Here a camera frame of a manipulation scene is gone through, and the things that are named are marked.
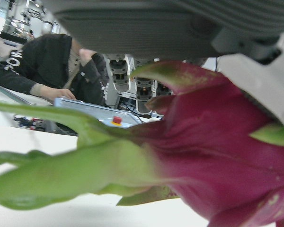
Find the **grey sweater cuff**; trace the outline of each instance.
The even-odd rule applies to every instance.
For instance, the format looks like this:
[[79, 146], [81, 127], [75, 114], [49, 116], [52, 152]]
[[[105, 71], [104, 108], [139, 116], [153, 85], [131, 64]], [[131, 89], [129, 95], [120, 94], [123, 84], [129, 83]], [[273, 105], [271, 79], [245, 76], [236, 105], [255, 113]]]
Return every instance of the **grey sweater cuff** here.
[[45, 86], [45, 85], [36, 83], [32, 86], [29, 93], [33, 96], [40, 97], [41, 96], [41, 87], [43, 87], [43, 86]]

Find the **machine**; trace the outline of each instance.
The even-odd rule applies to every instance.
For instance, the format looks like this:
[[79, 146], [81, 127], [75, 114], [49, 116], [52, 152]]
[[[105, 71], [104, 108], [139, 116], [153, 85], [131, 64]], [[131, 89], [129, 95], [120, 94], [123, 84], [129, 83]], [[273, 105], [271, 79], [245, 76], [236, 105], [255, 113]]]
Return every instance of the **machine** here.
[[[124, 73], [125, 55], [148, 62], [156, 58], [184, 61], [240, 53], [259, 68], [266, 68], [277, 59], [284, 62], [284, 51], [278, 46], [284, 33], [284, 0], [43, 0], [43, 3], [81, 44], [109, 56], [115, 87], [122, 91], [128, 89], [129, 81]], [[284, 68], [276, 62], [274, 69]], [[283, 78], [274, 70], [269, 73], [273, 78], [270, 84]], [[143, 103], [150, 97], [149, 81], [137, 79], [136, 84], [137, 96], [139, 90], [143, 95], [137, 100]], [[284, 124], [284, 108], [271, 103], [267, 96], [257, 97], [270, 86], [260, 85], [255, 90], [249, 87], [252, 82], [247, 82], [244, 89]], [[137, 106], [144, 112], [143, 105]]]

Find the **cable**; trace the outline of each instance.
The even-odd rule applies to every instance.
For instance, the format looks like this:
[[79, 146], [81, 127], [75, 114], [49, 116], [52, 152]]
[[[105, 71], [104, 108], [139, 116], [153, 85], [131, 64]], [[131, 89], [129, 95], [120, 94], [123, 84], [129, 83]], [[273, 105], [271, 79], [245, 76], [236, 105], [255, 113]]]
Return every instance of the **cable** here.
[[138, 116], [139, 114], [138, 113], [136, 113], [135, 111], [133, 111], [133, 110], [131, 110], [129, 107], [128, 107], [128, 105], [126, 105], [126, 103], [125, 102], [122, 102], [122, 104], [124, 104], [125, 106], [126, 106], [126, 108], [130, 111], [130, 112], [132, 112], [132, 113], [134, 113], [135, 114], [135, 116], [144, 124], [145, 122], [144, 121], [142, 121], [142, 119]]

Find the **green sepal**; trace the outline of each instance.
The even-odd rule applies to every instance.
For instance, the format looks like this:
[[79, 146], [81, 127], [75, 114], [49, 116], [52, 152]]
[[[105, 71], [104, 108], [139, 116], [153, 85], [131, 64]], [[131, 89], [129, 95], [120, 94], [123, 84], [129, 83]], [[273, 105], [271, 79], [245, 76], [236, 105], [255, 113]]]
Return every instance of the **green sepal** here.
[[33, 116], [64, 124], [78, 133], [78, 147], [109, 141], [113, 135], [123, 137], [127, 135], [124, 129], [111, 128], [86, 113], [72, 109], [0, 103], [0, 111]]
[[265, 143], [284, 147], [284, 126], [280, 123], [265, 125], [250, 136]]
[[140, 193], [164, 180], [157, 175], [153, 158], [128, 140], [111, 140], [27, 163], [18, 158], [18, 168], [0, 175], [0, 204], [29, 210], [86, 193]]
[[153, 186], [146, 192], [142, 192], [133, 196], [123, 197], [119, 202], [118, 206], [132, 206], [139, 205], [149, 202], [155, 202], [160, 200], [169, 200], [179, 198], [167, 186]]
[[32, 150], [26, 154], [19, 154], [16, 152], [9, 152], [9, 151], [0, 151], [0, 165], [4, 163], [10, 163], [17, 167], [20, 167], [24, 164], [27, 164], [33, 160], [39, 158], [45, 158], [50, 155], [39, 151], [39, 150]]

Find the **person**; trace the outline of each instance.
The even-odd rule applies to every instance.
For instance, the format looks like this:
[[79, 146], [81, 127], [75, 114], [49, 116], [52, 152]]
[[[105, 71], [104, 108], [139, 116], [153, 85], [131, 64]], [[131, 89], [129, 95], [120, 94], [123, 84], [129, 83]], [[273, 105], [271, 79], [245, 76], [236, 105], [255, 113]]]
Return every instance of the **person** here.
[[105, 105], [104, 56], [66, 34], [45, 34], [11, 51], [0, 64], [0, 85], [53, 101], [65, 96]]

